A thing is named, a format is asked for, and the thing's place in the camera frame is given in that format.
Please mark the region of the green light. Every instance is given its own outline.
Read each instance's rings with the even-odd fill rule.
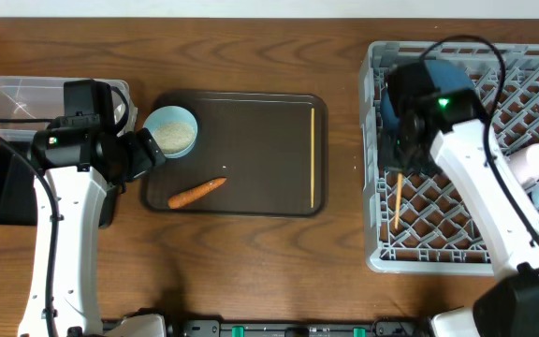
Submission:
[[[442,108],[446,108],[448,102],[450,102],[450,99],[448,98],[438,98],[438,104],[440,104]]]

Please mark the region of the brown tabletop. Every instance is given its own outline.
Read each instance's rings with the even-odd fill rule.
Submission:
[[[494,281],[369,270],[357,76],[375,40],[461,33],[539,43],[539,21],[0,19],[0,75],[126,80],[138,127],[178,88],[314,94],[328,105],[328,205],[315,218],[150,212],[140,183],[128,185],[99,231],[102,316],[151,306],[228,320],[431,315],[471,305]],[[22,319],[35,236],[0,226],[0,336]]]

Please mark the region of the carrot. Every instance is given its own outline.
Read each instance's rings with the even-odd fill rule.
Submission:
[[[178,209],[184,207],[189,203],[204,197],[214,189],[220,187],[222,183],[226,182],[226,178],[217,178],[202,185],[199,185],[193,189],[177,194],[168,200],[168,206],[170,209]]]

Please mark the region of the blue bowl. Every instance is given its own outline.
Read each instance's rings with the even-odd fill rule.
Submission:
[[[153,132],[155,132],[155,130],[159,126],[171,122],[185,122],[191,125],[191,127],[193,127],[193,129],[195,130],[195,138],[184,150],[175,154],[164,154],[166,158],[180,158],[191,152],[191,150],[195,146],[195,141],[197,140],[197,120],[189,110],[173,106],[159,108],[155,110],[152,114],[150,114],[149,117],[147,117],[147,120],[145,120],[145,125],[143,127],[148,128],[149,132],[153,134]]]

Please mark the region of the yellow stick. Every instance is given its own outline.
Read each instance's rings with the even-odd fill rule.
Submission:
[[[311,108],[311,208],[315,204],[315,108]]]
[[[401,210],[402,173],[397,177],[397,204],[394,209],[394,229],[399,230],[399,211]]]

